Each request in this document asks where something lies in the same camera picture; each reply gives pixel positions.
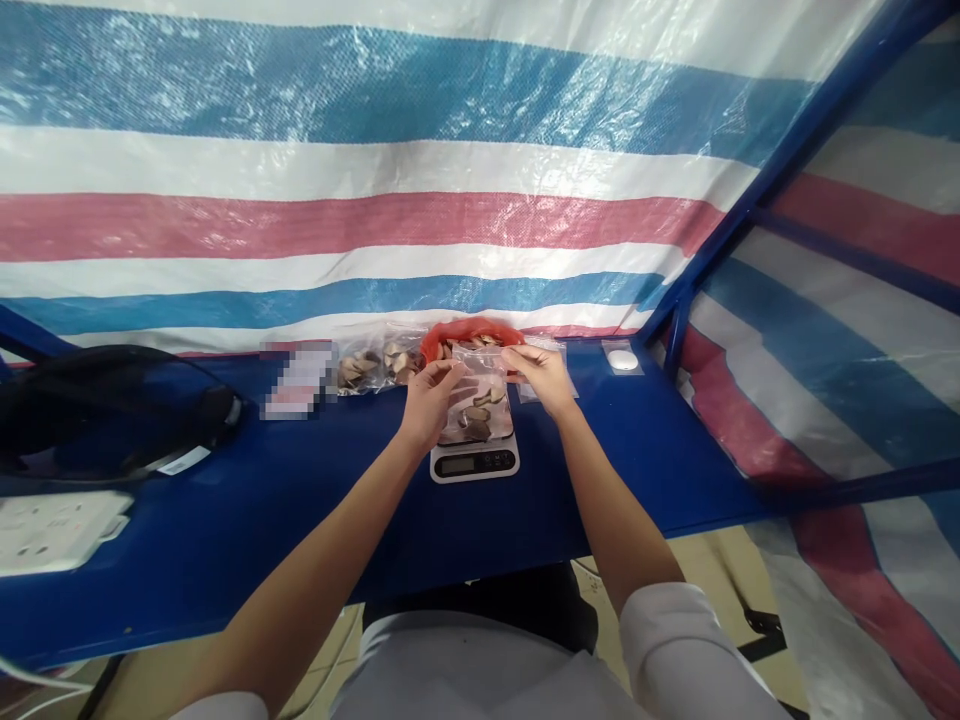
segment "hand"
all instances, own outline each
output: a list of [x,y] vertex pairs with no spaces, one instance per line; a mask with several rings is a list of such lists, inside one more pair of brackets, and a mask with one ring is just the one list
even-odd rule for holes
[[[467,369],[455,360],[434,360],[417,373],[407,386],[407,405],[398,437],[426,453],[437,444],[447,422],[447,409],[475,392],[476,380],[463,376]],[[463,389],[453,392],[460,383]]]
[[563,356],[552,350],[534,345],[511,345],[503,349],[503,360],[514,370],[523,373],[523,378],[509,376],[509,382],[527,381],[543,403],[543,408],[556,418],[571,407],[576,407]]

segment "blue metal frame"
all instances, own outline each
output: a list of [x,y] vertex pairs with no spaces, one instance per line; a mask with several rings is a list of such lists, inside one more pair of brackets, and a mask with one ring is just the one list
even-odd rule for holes
[[815,490],[785,492],[774,488],[761,488],[761,493],[771,513],[799,515],[811,510],[956,490],[958,478],[960,478],[960,458],[954,458],[857,480],[837,482]]
[[670,382],[677,381],[677,372],[680,370],[680,355],[683,353],[683,341],[687,337],[687,325],[690,324],[690,306],[693,304],[693,289],[680,296],[677,309],[673,313],[671,324],[670,344],[663,361],[663,371],[670,378]]
[[40,362],[76,349],[3,305],[0,305],[0,347],[30,362]]
[[879,278],[894,287],[906,290],[927,302],[939,305],[944,310],[960,315],[960,288],[931,277],[926,273],[888,260],[868,250],[848,245],[826,233],[807,227],[763,208],[750,213],[751,221],[758,227],[770,230],[814,252],[839,260],[845,265]]
[[823,147],[874,83],[927,33],[957,11],[955,0],[888,3],[823,82],[746,192],[670,286],[638,338],[656,338],[680,298],[696,291],[752,227],[749,214],[768,206]]
[[[888,3],[822,84],[755,181],[721,221],[665,293],[636,341],[648,344],[672,318],[664,370],[676,379],[690,306],[706,277],[755,226],[765,227],[817,252],[879,277],[960,315],[960,293],[929,276],[767,210],[829,139],[873,84],[913,44],[956,12],[954,0]],[[33,362],[68,352],[73,345],[0,306],[0,346]],[[872,502],[960,487],[960,460],[836,483],[816,491],[770,491],[764,499],[780,514]]]

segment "person's right hand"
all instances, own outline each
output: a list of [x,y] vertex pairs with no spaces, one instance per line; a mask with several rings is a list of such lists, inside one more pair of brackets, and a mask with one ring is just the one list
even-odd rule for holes
[[[557,417],[571,406],[576,407],[560,353],[534,345],[511,345],[503,349],[502,355],[508,366],[522,372],[524,378],[533,385],[544,410],[552,417]],[[507,380],[523,382],[516,376],[510,376]]]

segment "electrical outlet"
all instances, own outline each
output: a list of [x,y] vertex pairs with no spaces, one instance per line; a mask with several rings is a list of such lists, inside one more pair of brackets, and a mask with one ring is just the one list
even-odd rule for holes
[[110,490],[0,500],[0,577],[83,565],[126,527],[132,503]]

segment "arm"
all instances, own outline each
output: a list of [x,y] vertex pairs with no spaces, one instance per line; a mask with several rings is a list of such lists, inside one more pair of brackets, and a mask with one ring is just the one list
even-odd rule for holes
[[446,419],[463,376],[430,363],[407,389],[396,436],[343,501],[263,581],[217,638],[181,707],[230,691],[260,696],[271,717],[316,657]]
[[517,345],[503,357],[524,374],[557,423],[580,518],[617,615],[636,590],[683,582],[667,541],[607,460],[574,401],[560,354]]

